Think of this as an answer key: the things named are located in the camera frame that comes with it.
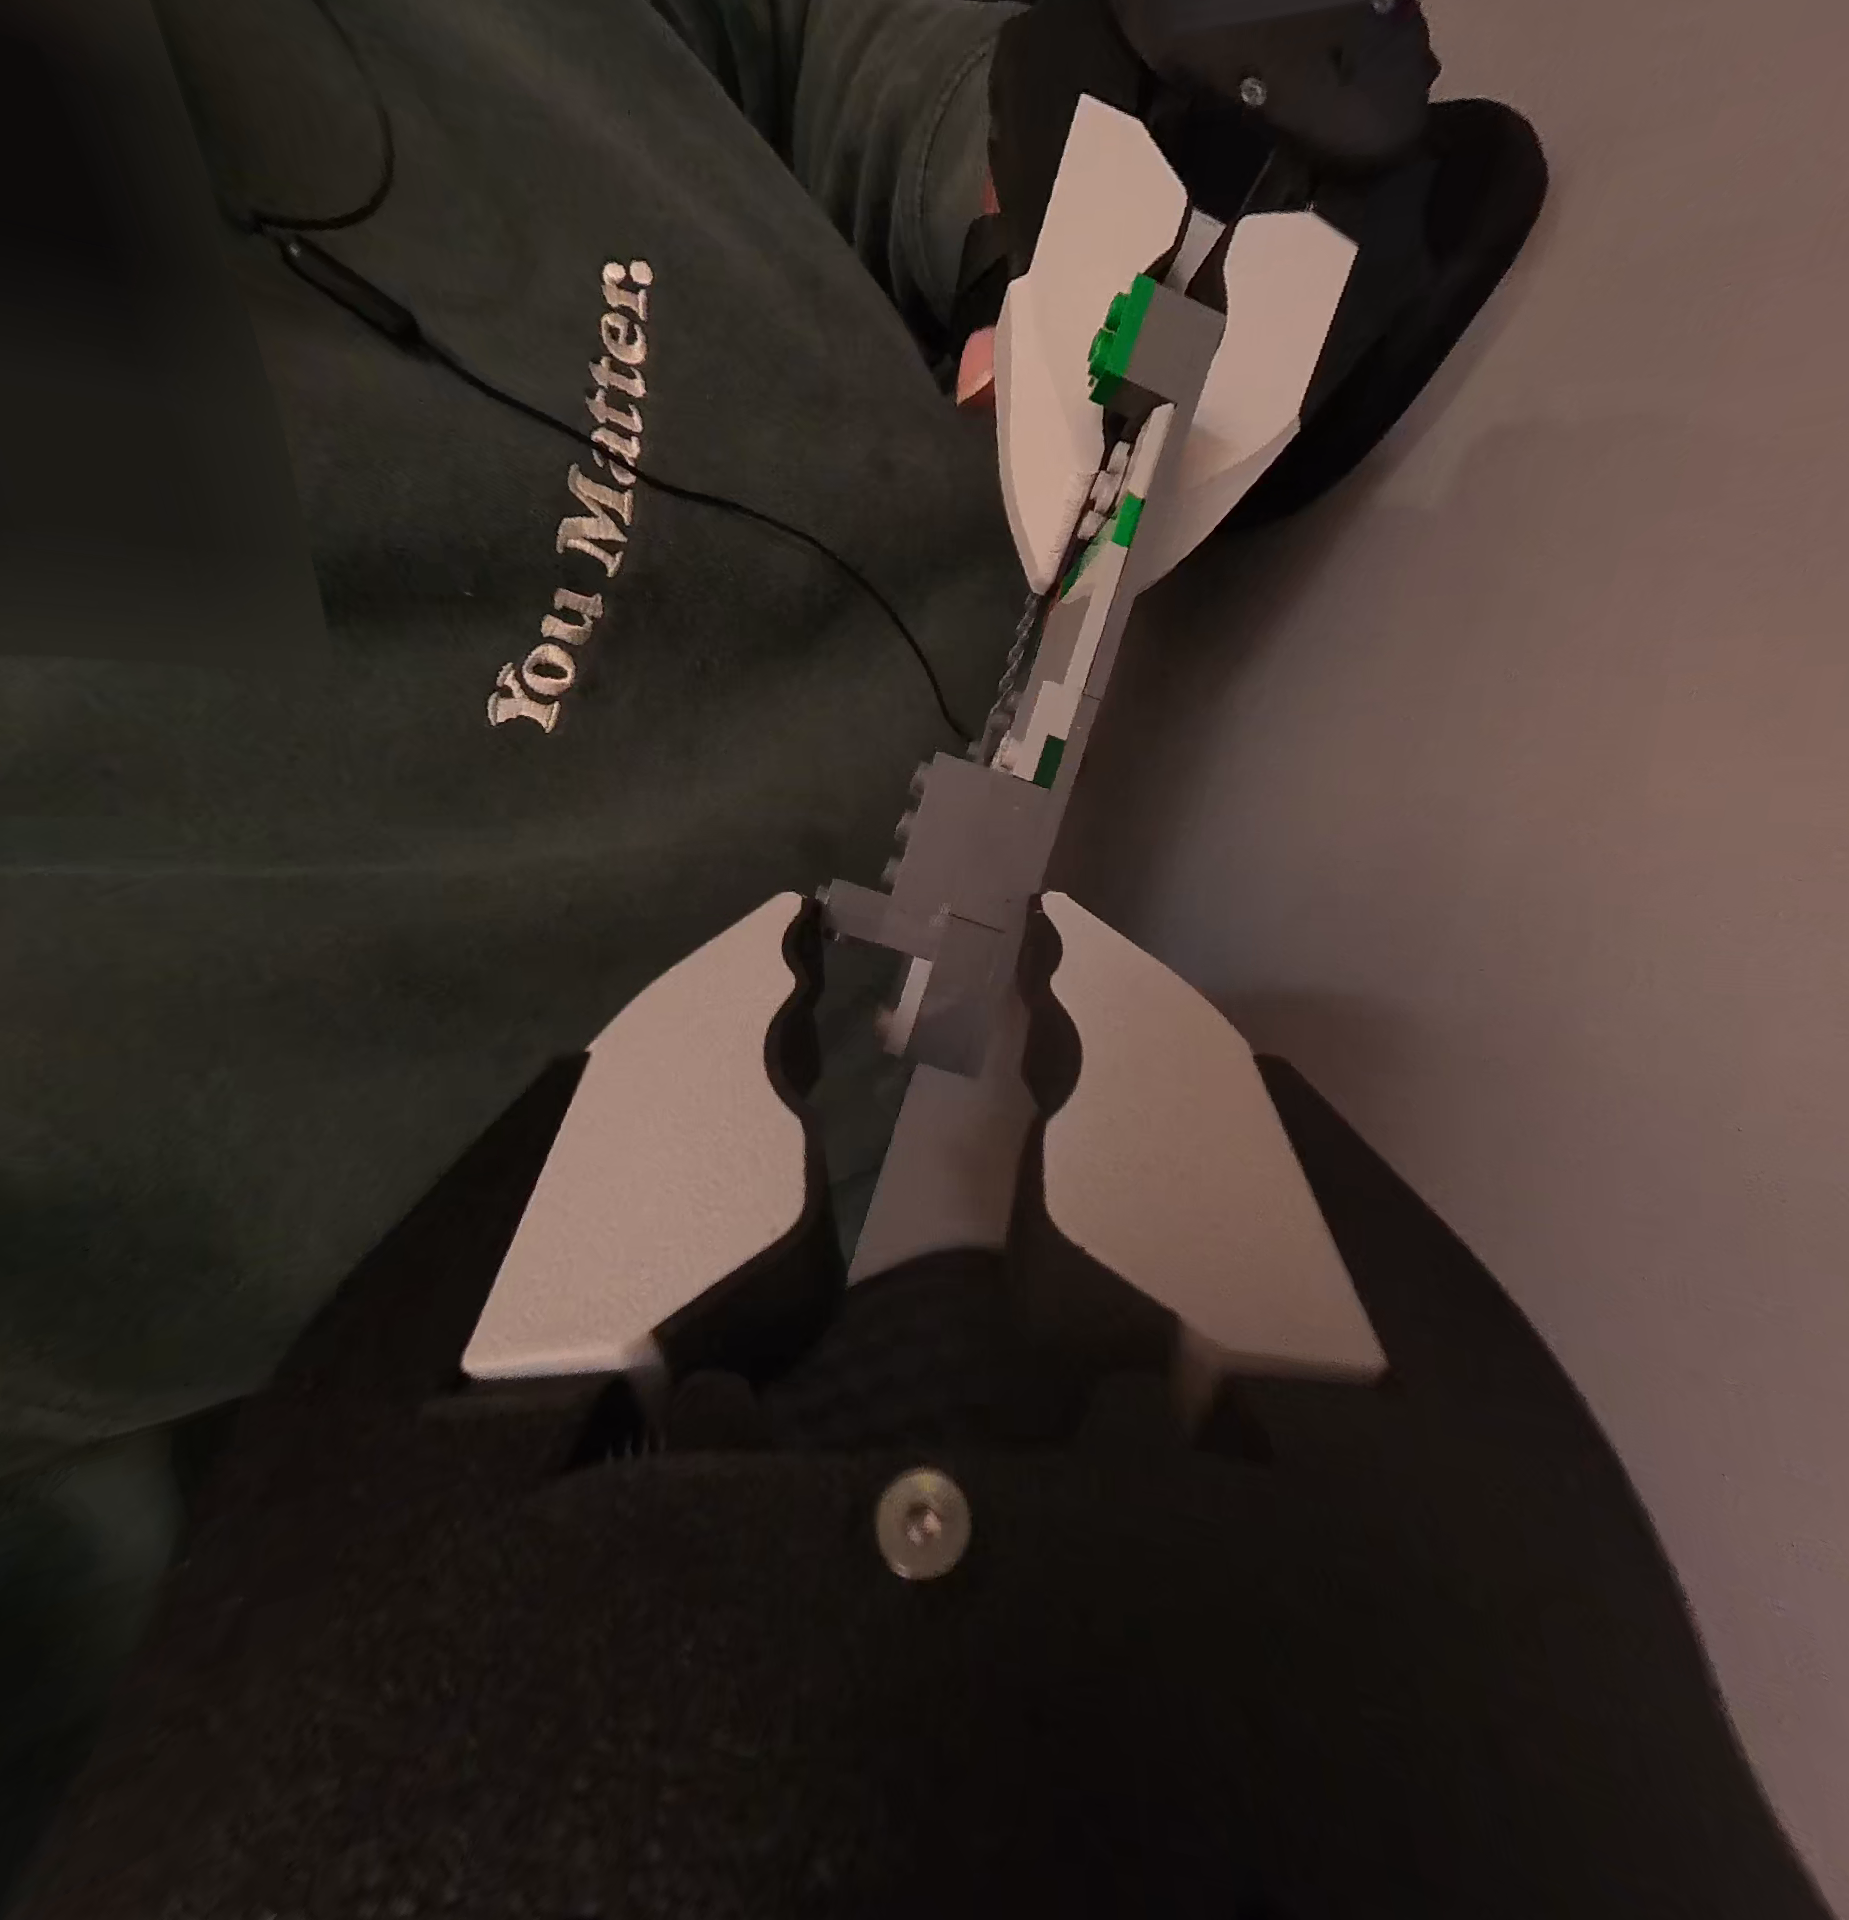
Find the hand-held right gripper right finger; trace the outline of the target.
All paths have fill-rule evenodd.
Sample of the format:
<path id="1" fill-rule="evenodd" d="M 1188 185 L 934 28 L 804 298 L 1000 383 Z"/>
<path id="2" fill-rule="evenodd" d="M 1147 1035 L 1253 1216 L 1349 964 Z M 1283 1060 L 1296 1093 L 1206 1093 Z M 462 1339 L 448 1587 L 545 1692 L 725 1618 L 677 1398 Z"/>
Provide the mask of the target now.
<path id="1" fill-rule="evenodd" d="M 1024 1229 L 1177 1320 L 1221 1376 L 1388 1381 L 1246 1042 L 1070 895 L 1024 928 Z"/>

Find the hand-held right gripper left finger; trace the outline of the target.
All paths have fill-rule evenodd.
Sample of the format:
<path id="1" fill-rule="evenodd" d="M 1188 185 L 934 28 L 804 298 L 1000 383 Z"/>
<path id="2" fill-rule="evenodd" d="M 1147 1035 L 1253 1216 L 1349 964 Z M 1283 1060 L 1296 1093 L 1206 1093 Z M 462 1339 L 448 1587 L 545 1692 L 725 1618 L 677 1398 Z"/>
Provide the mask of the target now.
<path id="1" fill-rule="evenodd" d="M 462 1381 L 755 1381 L 824 1327 L 822 947 L 822 901 L 773 895 L 610 1016 Z"/>

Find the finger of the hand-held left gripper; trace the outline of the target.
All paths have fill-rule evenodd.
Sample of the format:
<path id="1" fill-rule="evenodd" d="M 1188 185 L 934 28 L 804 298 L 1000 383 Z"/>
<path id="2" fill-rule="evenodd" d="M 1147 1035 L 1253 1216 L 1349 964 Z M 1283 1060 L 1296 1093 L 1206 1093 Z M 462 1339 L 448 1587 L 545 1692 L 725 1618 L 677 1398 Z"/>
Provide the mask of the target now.
<path id="1" fill-rule="evenodd" d="M 1000 510 L 1029 590 L 1051 590 L 1104 457 L 1092 404 L 1092 337 L 1113 295 L 1177 252 L 1188 185 L 1150 131 L 1102 98 L 1079 98 L 1029 266 L 998 323 L 998 466 Z"/>
<path id="2" fill-rule="evenodd" d="M 1221 252 L 1221 347 L 1138 517 L 1138 590 L 1177 575 L 1283 457 L 1361 245 L 1314 211 L 1246 211 Z"/>

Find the grey toy brick baseplate model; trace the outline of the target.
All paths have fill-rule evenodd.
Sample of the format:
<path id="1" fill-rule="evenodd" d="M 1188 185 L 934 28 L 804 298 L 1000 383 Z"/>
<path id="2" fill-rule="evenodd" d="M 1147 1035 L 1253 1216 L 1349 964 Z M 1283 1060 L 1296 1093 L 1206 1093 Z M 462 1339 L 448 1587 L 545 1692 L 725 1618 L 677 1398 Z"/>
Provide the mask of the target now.
<path id="1" fill-rule="evenodd" d="M 1221 305 L 1138 274 L 1086 347 L 1113 507 L 1086 507 L 1029 624 L 1029 685 L 984 759 L 925 759 L 881 887 L 831 879 L 822 928 L 906 954 L 881 1042 L 939 1071 L 984 1071 L 1079 759 L 1138 603 L 1157 495 L 1221 347 Z"/>

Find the person's left forearm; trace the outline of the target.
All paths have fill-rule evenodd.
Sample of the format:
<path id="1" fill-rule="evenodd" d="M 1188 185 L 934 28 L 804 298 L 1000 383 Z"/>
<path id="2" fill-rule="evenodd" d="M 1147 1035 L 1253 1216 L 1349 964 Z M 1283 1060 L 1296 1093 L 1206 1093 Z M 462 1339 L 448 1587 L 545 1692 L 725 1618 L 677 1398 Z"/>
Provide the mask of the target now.
<path id="1" fill-rule="evenodd" d="M 966 0 L 773 10 L 777 151 L 921 337 L 955 327 L 988 181 L 988 57 L 1013 18 L 1020 10 Z"/>

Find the person's left hand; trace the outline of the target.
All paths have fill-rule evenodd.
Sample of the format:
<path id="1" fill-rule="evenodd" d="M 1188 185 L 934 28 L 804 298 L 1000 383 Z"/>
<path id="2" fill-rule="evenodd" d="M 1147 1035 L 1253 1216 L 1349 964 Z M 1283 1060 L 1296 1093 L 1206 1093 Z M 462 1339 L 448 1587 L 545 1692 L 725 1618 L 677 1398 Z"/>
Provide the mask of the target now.
<path id="1" fill-rule="evenodd" d="M 1013 295 L 1013 216 L 998 172 L 984 172 L 984 207 L 965 234 L 965 266 L 955 266 L 955 408 L 998 408 L 998 323 Z"/>

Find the person's green sweater torso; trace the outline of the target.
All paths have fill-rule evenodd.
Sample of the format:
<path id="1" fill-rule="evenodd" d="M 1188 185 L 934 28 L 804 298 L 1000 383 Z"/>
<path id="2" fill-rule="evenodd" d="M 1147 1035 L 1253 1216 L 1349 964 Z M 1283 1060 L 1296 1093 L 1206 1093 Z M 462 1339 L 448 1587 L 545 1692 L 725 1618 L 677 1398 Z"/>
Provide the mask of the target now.
<path id="1" fill-rule="evenodd" d="M 1020 624 L 773 10 L 0 10 L 0 1477 L 875 869 Z"/>

